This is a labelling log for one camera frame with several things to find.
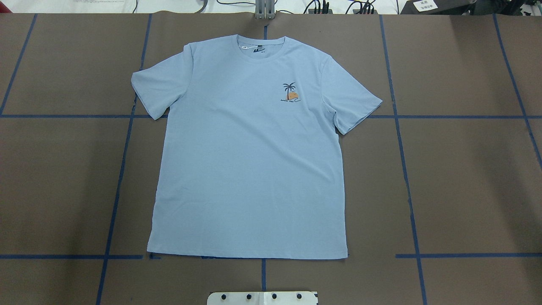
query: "crew neck collar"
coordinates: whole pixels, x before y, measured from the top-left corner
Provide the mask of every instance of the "crew neck collar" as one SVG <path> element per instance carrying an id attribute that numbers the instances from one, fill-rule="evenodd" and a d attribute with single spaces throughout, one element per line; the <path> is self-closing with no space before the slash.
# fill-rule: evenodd
<path id="1" fill-rule="evenodd" d="M 252 63 L 260 63 L 260 62 L 268 62 L 268 61 L 272 61 L 278 57 L 280 57 L 286 50 L 287 46 L 288 46 L 288 43 L 289 43 L 289 40 L 290 38 L 286 37 L 286 36 L 283 36 L 281 38 L 278 38 L 278 39 L 252 39 L 252 38 L 247 38 L 247 37 L 243 37 L 241 35 L 232 35 L 231 36 L 231 44 L 233 46 L 233 48 L 235 49 L 235 53 L 237 53 L 237 55 L 239 57 L 241 57 L 243 60 L 246 60 L 246 61 L 249 61 L 249 62 L 252 62 Z M 248 43 L 250 45 L 262 45 L 262 46 L 265 46 L 265 45 L 282 45 L 282 47 L 280 48 L 280 50 L 278 50 L 275 54 L 271 55 L 270 57 L 266 57 L 266 58 L 252 58 L 250 56 L 248 56 L 247 54 L 243 53 L 243 51 L 241 51 L 241 49 L 239 48 L 239 43 L 240 42 L 244 42 L 244 43 Z"/>

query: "t-shirt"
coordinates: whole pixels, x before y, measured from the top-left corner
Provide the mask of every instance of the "t-shirt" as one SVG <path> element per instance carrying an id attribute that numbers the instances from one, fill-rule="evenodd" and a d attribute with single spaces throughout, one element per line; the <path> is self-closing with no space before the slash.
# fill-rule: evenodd
<path id="1" fill-rule="evenodd" d="M 340 133 L 381 100 L 328 54 L 282 37 L 193 42 L 132 75 L 153 119 L 169 107 L 147 250 L 347 257 Z"/>

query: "sticker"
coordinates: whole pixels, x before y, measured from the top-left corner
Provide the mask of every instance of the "sticker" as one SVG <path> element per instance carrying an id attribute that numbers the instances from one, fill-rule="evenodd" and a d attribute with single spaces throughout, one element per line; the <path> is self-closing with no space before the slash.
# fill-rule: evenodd
<path id="1" fill-rule="evenodd" d="M 422 0 L 413 2 L 414 6 L 418 11 L 428 11 L 428 10 L 434 10 L 437 9 L 437 5 L 435 4 L 435 1 L 433 0 Z"/>

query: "cable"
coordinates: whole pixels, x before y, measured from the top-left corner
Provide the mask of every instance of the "cable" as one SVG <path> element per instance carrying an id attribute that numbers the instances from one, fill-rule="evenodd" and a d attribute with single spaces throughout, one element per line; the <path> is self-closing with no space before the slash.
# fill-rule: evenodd
<path id="1" fill-rule="evenodd" d="M 369 0 L 367 0 L 366 2 L 363 2 L 363 1 L 352 1 L 352 3 L 350 3 L 350 5 L 348 6 L 348 8 L 346 9 L 346 12 L 344 13 L 345 15 L 348 14 L 348 11 L 350 10 L 350 8 L 354 5 L 354 3 L 359 3 L 359 12 L 355 13 L 356 15 L 370 15 L 370 14 L 374 14 L 375 13 L 375 6 L 373 5 L 373 3 L 375 2 L 376 0 L 373 0 L 372 2 L 369 2 Z"/>
<path id="2" fill-rule="evenodd" d="M 220 2 L 220 0 L 216 0 L 216 2 L 220 3 L 220 4 L 228 4 L 228 5 L 231 5 L 231 4 L 250 4 L 250 5 L 256 5 L 256 3 L 252 3 L 252 2 L 245 2 L 245 1 L 241 1 L 241 2 Z"/>
<path id="3" fill-rule="evenodd" d="M 350 10 L 350 8 L 351 8 L 355 3 L 359 3 L 359 11 L 362 10 L 363 2 L 361 2 L 361 1 L 352 1 L 352 3 L 350 3 L 350 5 L 348 6 L 348 8 L 346 9 L 346 12 L 344 13 L 345 15 L 348 14 L 348 11 Z"/>
<path id="4" fill-rule="evenodd" d="M 202 6 L 202 8 L 199 9 L 199 11 L 196 12 L 196 14 L 199 13 L 199 12 L 202 12 L 207 7 L 207 2 L 208 1 L 209 0 L 203 0 L 203 6 Z"/>
<path id="5" fill-rule="evenodd" d="M 314 2 L 314 13 L 316 14 L 316 2 L 318 2 L 318 9 L 320 9 L 320 0 L 312 0 L 307 4 L 307 7 L 305 7 L 305 10 L 303 11 L 303 14 L 307 12 L 308 7 L 311 6 L 311 4 Z"/>

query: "white surface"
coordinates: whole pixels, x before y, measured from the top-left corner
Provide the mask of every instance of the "white surface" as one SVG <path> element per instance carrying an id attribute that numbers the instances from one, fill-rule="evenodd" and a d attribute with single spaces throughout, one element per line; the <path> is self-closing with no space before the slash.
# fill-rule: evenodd
<path id="1" fill-rule="evenodd" d="M 60 12 L 60 13 L 131 13 L 136 7 L 136 0 L 117 0 L 111 3 L 108 0 L 95 0 L 97 3 L 75 2 L 74 0 L 3 0 L 4 4 L 13 12 Z M 222 2 L 237 2 L 254 0 L 221 0 Z M 296 14 L 303 13 L 310 0 L 278 0 L 276 10 L 289 10 Z M 399 0 L 399 8 L 403 9 L 406 0 Z M 334 14 L 344 14 L 352 3 L 349 0 L 331 0 L 330 9 Z M 139 0 L 138 13 L 151 13 L 161 10 L 172 12 L 196 12 L 203 5 L 203 0 Z M 379 14 L 397 14 L 395 0 L 376 0 L 373 5 Z M 216 0 L 209 0 L 204 13 L 254 12 L 254 6 L 248 4 L 223 5 Z"/>
<path id="2" fill-rule="evenodd" d="M 207 305 L 317 305 L 318 298 L 311 291 L 268 291 L 240 293 L 212 293 L 207 298 Z"/>
<path id="3" fill-rule="evenodd" d="M 435 4 L 433 0 L 421 0 L 421 1 L 413 2 L 413 4 L 414 4 L 414 7 L 416 7 L 416 9 L 420 12 L 438 9 L 438 6 Z"/>

